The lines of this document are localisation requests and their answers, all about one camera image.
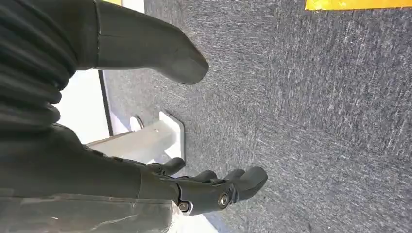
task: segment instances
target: robotic hand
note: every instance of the robotic hand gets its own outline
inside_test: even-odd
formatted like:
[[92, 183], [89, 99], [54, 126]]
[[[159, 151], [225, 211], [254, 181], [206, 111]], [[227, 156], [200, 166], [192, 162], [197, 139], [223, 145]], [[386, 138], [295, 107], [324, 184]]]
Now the robotic hand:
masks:
[[145, 165], [83, 146], [55, 124], [76, 70], [153, 68], [195, 84], [208, 64], [178, 28], [99, 0], [0, 3], [0, 188], [16, 197], [83, 194], [173, 200], [187, 215], [225, 209], [252, 197], [266, 172], [237, 169], [172, 178], [184, 161]]
[[[216, 173], [210, 170], [195, 177], [172, 178], [169, 175], [178, 172], [185, 165], [181, 158], [171, 159], [165, 164], [149, 165], [121, 158], [114, 159], [140, 166], [142, 174], [151, 180], [149, 185], [156, 184], [158, 190], [153, 193], [176, 185], [178, 189], [177, 192], [171, 192], [174, 195], [172, 199], [186, 215], [223, 210], [230, 204], [249, 199], [263, 187], [268, 179], [266, 172], [260, 167], [253, 167], [247, 172], [235, 169], [223, 179], [218, 179]], [[142, 185], [139, 197], [153, 196], [153, 193], [148, 193], [147, 190], [151, 189]]]

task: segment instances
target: black fabric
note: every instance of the black fabric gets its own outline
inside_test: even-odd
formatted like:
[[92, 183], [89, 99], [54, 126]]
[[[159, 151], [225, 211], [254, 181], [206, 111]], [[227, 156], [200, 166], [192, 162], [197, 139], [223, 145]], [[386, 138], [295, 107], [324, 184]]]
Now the black fabric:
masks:
[[54, 103], [76, 70], [58, 27], [23, 0], [0, 3], [0, 132], [43, 130], [60, 114]]

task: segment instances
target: prosthetic arm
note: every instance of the prosthetic arm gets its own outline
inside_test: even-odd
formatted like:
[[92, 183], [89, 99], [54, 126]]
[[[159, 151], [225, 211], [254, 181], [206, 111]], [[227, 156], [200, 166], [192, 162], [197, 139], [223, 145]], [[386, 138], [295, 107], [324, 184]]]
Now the prosthetic arm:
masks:
[[172, 178], [183, 160], [107, 157], [56, 124], [52, 104], [76, 70], [148, 67], [198, 83], [207, 61], [178, 28], [99, 0], [8, 0], [0, 3], [0, 34], [0, 188], [14, 196], [167, 199], [196, 215], [246, 200], [265, 184], [259, 167], [223, 179], [212, 171]]

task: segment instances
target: metal screw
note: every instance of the metal screw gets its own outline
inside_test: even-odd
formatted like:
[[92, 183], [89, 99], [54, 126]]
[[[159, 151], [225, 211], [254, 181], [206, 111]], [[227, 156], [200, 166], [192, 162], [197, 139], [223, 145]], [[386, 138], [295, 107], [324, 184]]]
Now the metal screw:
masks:
[[187, 203], [187, 202], [181, 202], [181, 203], [179, 203], [179, 209], [180, 209], [180, 211], [182, 211], [182, 212], [186, 212], [186, 211], [188, 211], [189, 210], [189, 203]]
[[224, 208], [229, 204], [229, 196], [227, 195], [227, 193], [222, 193], [220, 194], [219, 197], [219, 206]]

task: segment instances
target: yellow stripe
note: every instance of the yellow stripe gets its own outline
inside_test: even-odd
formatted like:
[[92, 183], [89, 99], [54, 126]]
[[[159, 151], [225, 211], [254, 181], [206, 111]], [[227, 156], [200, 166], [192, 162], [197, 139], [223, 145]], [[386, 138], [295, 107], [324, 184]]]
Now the yellow stripe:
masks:
[[103, 0], [121, 6], [121, 0]]
[[412, 6], [412, 0], [307, 0], [306, 10], [354, 10]]

